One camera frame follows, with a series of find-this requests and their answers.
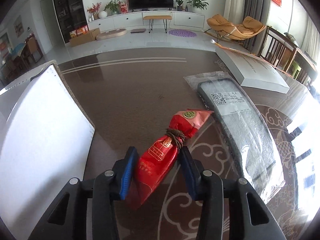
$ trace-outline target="metal screw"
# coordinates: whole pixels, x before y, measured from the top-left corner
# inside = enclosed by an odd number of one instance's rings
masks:
[[[113,176],[115,173],[113,172],[113,170],[108,170],[108,171],[105,171],[104,175],[107,176],[107,177],[111,177]]]
[[[212,171],[204,170],[204,171],[202,172],[202,174],[203,174],[204,176],[210,177],[210,176],[212,176]]]
[[[242,185],[247,184],[247,182],[248,182],[248,181],[247,181],[245,178],[240,178],[240,179],[239,179],[239,183],[242,184]]]
[[[78,183],[78,179],[77,178],[72,178],[71,180],[69,180],[69,183],[71,185],[77,184]]]

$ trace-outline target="white cabinet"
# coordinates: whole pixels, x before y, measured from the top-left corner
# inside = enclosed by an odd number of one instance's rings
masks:
[[[187,13],[187,12],[179,12],[179,13],[175,12],[174,25],[203,28],[204,15]]]
[[[118,14],[109,16],[103,19],[95,20],[88,23],[89,30],[100,28],[101,32],[129,28],[130,27],[147,27],[149,20],[143,20],[144,16],[149,15],[170,15],[172,20],[168,20],[167,24],[185,27],[204,27],[204,15],[191,13],[191,12],[177,12],[177,11],[148,11],[148,12],[133,12],[127,14]],[[162,25],[163,20],[154,20],[154,25]]]
[[[107,17],[97,21],[89,22],[88,27],[89,27],[89,30],[100,28],[101,32],[115,29],[115,25],[113,23],[113,17]]]
[[[115,29],[142,26],[142,13],[122,14],[113,17]]]

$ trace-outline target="white paper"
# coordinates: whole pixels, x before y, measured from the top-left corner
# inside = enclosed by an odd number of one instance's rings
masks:
[[[93,134],[54,65],[21,93],[0,133],[0,216],[15,239],[28,239],[71,178],[83,179]]]
[[[250,111],[250,108],[240,92],[225,92],[210,94],[220,114],[235,114]]]

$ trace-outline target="curtain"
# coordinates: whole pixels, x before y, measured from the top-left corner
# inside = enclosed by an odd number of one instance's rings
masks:
[[[223,17],[234,24],[243,21],[245,0],[226,0]]]
[[[263,5],[263,0],[245,0],[244,17],[243,18],[250,16],[253,19],[261,21],[262,5]],[[244,41],[243,46],[247,50],[251,51],[252,47],[254,46],[255,40],[256,40],[256,36],[254,36],[250,39],[246,39]]]
[[[320,52],[320,34],[310,17],[308,17],[307,32],[304,36],[301,50],[306,51],[315,62],[318,61]]]

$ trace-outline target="label sticker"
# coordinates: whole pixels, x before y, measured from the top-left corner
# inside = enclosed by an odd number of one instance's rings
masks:
[[[210,95],[222,116],[250,111],[240,92],[213,93]]]

